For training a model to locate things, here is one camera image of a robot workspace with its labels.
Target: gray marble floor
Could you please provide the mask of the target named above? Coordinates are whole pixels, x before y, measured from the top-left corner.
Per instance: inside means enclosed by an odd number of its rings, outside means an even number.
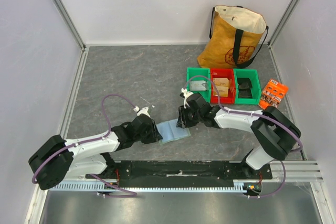
[[[128,97],[139,107],[153,105],[151,117],[156,123],[175,119],[183,104],[179,94],[185,84],[186,68],[198,67],[197,56],[204,45],[111,46],[91,47],[68,138],[95,135],[107,129],[100,101],[109,93]],[[261,87],[270,78],[277,79],[266,46],[250,68],[258,70]],[[251,105],[232,105],[234,109],[258,110]],[[131,121],[135,112],[120,98],[106,101],[112,125]],[[288,114],[284,103],[280,110]],[[131,148],[112,154],[114,159],[132,160],[241,160],[258,146],[253,134],[235,129],[209,129],[201,124],[190,129],[191,136],[164,145],[135,143]],[[288,159],[301,159],[293,153]]]

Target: plastic storage bin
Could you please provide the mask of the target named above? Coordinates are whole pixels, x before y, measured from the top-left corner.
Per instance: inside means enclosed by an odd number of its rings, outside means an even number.
[[[234,69],[235,81],[236,81],[236,101],[235,104],[250,104],[258,105],[261,97],[261,88],[259,83],[258,72],[256,69]],[[238,98],[238,78],[248,78],[251,81],[252,98]]]
[[[205,76],[205,77],[208,77],[209,79],[211,78],[210,76],[210,68],[187,68],[187,81],[189,81],[189,79],[191,77],[194,77],[194,76]],[[195,93],[200,93],[204,100],[206,102],[210,102],[210,97],[211,97],[211,83],[206,80],[205,78],[202,78],[202,77],[197,77],[195,79],[193,79],[193,81],[206,81],[207,83],[207,90],[205,91],[193,91]]]
[[[230,89],[227,97],[221,97],[220,103],[233,104],[236,100],[236,81],[233,69],[211,68],[211,80],[214,78],[227,78],[231,80]],[[218,96],[214,95],[214,88],[211,88],[211,103],[218,103]]]

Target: printed logo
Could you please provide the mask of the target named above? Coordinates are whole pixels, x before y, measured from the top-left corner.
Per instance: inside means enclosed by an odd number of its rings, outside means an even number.
[[[240,46],[238,63],[247,61],[252,56],[254,49],[256,48],[253,46]],[[232,66],[235,65],[235,61],[233,60],[233,48],[226,53],[225,62]]]

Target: blue cloth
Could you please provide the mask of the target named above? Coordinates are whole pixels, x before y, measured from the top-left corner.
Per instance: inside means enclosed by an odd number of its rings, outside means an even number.
[[[156,125],[157,130],[162,135],[163,139],[160,144],[165,144],[170,141],[179,140],[184,137],[190,136],[190,131],[188,128],[182,129],[176,127],[177,119],[162,122]]]

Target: green bin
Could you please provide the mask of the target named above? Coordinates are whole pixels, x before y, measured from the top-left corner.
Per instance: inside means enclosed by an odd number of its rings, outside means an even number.
[[[187,68],[187,81],[194,76],[205,76],[211,80],[210,68]],[[211,98],[211,83],[202,77],[197,77],[193,81],[205,80],[208,86],[206,91],[193,91],[194,93],[200,93],[206,102],[210,102]]]
[[[258,105],[261,97],[261,87],[259,83],[259,76],[256,69],[234,69],[235,81],[236,81],[236,101],[235,104],[249,104]],[[248,78],[251,81],[252,98],[238,98],[238,78]]]

